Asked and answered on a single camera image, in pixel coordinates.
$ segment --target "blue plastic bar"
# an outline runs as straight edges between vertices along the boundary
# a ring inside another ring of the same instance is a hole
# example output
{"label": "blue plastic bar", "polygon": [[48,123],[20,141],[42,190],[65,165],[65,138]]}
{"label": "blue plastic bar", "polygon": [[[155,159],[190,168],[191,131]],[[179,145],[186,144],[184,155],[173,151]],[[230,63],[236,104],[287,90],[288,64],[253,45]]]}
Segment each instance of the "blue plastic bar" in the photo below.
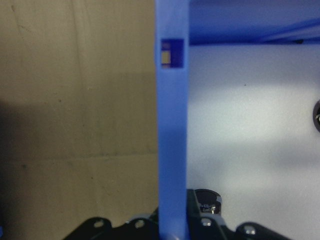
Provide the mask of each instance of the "blue plastic bar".
{"label": "blue plastic bar", "polygon": [[159,233],[186,239],[189,1],[155,3]]}

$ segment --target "black component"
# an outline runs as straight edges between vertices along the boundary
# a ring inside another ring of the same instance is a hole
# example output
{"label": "black component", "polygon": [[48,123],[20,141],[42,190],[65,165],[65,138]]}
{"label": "black component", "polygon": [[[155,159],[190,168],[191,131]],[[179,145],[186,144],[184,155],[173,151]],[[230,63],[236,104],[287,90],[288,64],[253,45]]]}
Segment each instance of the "black component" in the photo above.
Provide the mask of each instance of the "black component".
{"label": "black component", "polygon": [[191,240],[228,240],[213,218],[201,216],[194,190],[187,191],[187,218]]}
{"label": "black component", "polygon": [[[190,240],[289,240],[253,222],[243,223],[236,229],[236,232],[233,232],[227,228],[219,214],[201,212],[199,207],[201,204],[198,200],[205,204],[214,201],[216,204],[218,201],[221,209],[221,197],[218,193],[206,189],[187,190],[186,213]],[[115,228],[112,228],[111,222],[105,218],[90,218],[64,238],[64,240],[130,239],[160,240],[157,209],[148,219],[136,218]]]}
{"label": "black component", "polygon": [[254,222],[246,222],[236,228],[237,239],[251,240],[290,240],[264,226]]}
{"label": "black component", "polygon": [[86,220],[64,240],[160,240],[158,225],[149,219],[137,218],[120,227],[111,227],[109,220],[94,217]]}
{"label": "black component", "polygon": [[195,195],[202,213],[221,215],[222,198],[219,193],[208,189],[196,189]]}
{"label": "black component", "polygon": [[320,100],[316,102],[313,108],[312,118],[315,128],[320,132]]}
{"label": "black component", "polygon": [[98,240],[112,231],[111,222],[102,217],[86,220],[63,240]]}

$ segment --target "bolt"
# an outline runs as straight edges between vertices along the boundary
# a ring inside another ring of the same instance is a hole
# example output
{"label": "bolt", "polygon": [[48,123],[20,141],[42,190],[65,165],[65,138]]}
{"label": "bolt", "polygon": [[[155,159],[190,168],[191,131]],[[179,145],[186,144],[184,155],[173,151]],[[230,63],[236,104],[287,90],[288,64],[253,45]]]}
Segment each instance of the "bolt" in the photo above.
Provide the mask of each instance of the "bolt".
{"label": "bolt", "polygon": [[210,227],[211,226],[211,220],[209,218],[202,218],[201,223],[204,227]]}
{"label": "bolt", "polygon": [[215,213],[215,210],[216,210],[216,205],[213,205],[210,210],[211,210],[211,212],[214,214],[214,213]]}
{"label": "bolt", "polygon": [[136,229],[140,229],[140,228],[143,228],[145,225],[145,221],[143,220],[138,220],[135,222],[134,226]]}
{"label": "bolt", "polygon": [[251,225],[245,225],[243,227],[243,229],[244,229],[244,233],[247,235],[255,235],[256,234],[256,229]]}

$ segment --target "screw hole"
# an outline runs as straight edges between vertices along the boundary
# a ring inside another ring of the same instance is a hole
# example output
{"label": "screw hole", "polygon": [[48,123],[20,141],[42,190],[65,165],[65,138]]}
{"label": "screw hole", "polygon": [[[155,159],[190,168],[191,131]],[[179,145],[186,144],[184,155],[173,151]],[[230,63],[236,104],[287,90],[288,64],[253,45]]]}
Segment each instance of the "screw hole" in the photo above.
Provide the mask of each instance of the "screw hole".
{"label": "screw hole", "polygon": [[134,226],[136,229],[140,229],[140,228],[143,228],[145,225],[145,221],[143,220],[138,220],[135,222]]}
{"label": "screw hole", "polygon": [[101,219],[101,220],[98,220],[96,221],[93,226],[98,229],[98,228],[101,228],[103,225],[105,225],[105,222]]}

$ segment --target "blue vertical post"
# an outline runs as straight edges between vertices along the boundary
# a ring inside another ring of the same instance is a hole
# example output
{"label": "blue vertical post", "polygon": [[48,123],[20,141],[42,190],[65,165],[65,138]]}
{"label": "blue vertical post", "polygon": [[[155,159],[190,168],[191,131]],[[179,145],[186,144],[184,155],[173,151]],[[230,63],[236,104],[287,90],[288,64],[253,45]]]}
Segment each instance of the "blue vertical post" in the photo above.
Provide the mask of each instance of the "blue vertical post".
{"label": "blue vertical post", "polygon": [[159,233],[186,239],[189,1],[156,0]]}

